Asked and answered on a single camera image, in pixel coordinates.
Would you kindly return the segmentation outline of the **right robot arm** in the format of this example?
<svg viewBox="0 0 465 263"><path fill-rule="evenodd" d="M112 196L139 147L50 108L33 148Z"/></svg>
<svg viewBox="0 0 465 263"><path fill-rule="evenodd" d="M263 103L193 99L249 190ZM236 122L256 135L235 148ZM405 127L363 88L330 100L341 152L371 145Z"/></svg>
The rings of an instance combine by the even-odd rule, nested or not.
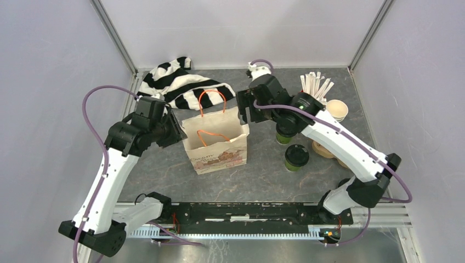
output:
<svg viewBox="0 0 465 263"><path fill-rule="evenodd" d="M374 208L384 199L401 163L400 156L370 148L311 95L289 95L275 76L264 74L254 78L248 89L238 92L236 101L242 122L274 121L286 132L300 133L317 142L353 172L348 182L321 199L316 214L324 224L332 223L348 208Z"/></svg>

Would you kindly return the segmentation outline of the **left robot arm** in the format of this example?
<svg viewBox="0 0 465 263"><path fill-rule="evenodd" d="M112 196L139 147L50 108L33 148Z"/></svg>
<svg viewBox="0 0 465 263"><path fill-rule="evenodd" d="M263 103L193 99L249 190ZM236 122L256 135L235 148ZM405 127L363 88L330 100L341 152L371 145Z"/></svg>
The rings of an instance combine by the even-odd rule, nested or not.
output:
<svg viewBox="0 0 465 263"><path fill-rule="evenodd" d="M126 237L151 220L166 223L172 217L171 199L156 192L140 203L115 213L128 175L151 144L160 148L186 139L171 107L159 98L142 97L131 120L115 123L104 142L104 155L89 194L73 219L58 232L107 257L114 256Z"/></svg>

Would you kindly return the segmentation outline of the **paper takeout bag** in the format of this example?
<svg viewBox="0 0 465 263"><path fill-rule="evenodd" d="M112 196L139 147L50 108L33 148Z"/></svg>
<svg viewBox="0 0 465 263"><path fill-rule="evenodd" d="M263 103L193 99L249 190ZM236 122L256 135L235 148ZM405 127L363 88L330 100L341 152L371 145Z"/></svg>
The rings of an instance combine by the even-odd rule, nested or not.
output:
<svg viewBox="0 0 465 263"><path fill-rule="evenodd" d="M182 129L184 150L198 175L247 163L249 126L241 123L237 106L226 108L225 97L221 111L204 113L200 106L200 115L183 120Z"/></svg>

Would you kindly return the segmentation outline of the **green paper coffee cup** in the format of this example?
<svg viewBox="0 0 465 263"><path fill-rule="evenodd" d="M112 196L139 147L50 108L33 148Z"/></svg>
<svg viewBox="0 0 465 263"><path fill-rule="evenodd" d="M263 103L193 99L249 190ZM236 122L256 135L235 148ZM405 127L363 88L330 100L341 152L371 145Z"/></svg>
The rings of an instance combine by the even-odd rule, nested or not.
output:
<svg viewBox="0 0 465 263"><path fill-rule="evenodd" d="M280 145L288 145L292 141L293 136L288 136L288 135L282 135L279 133L276 133L276 141Z"/></svg>

